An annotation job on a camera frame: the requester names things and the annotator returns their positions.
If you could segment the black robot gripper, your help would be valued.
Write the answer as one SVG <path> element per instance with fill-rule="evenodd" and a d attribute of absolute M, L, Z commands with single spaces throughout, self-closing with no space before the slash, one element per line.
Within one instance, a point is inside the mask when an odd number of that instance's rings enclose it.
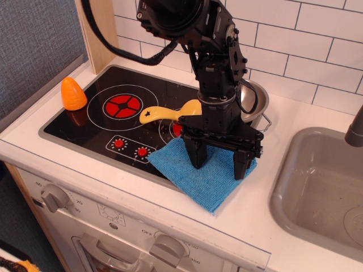
<path fill-rule="evenodd" d="M 234 178 L 244 179 L 255 158 L 261 157 L 263 133 L 245 124 L 236 103 L 209 107 L 202 114 L 181 116 L 181 136 L 191 164 L 200 169 L 206 161 L 207 145 L 234 151 Z"/>

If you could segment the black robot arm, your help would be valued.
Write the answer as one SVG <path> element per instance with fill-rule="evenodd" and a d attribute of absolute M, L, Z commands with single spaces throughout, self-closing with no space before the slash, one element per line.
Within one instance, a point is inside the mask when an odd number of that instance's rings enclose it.
<path fill-rule="evenodd" d="M 220 1 L 141 1 L 137 17 L 148 32 L 179 43 L 189 54 L 201 114 L 182 115 L 178 121 L 192 165 L 200 168 L 208 146 L 214 146 L 234 153 L 234 177 L 244 178 L 261 155 L 263 135 L 241 117 L 256 107 L 242 106 L 247 61 L 231 14 Z"/>

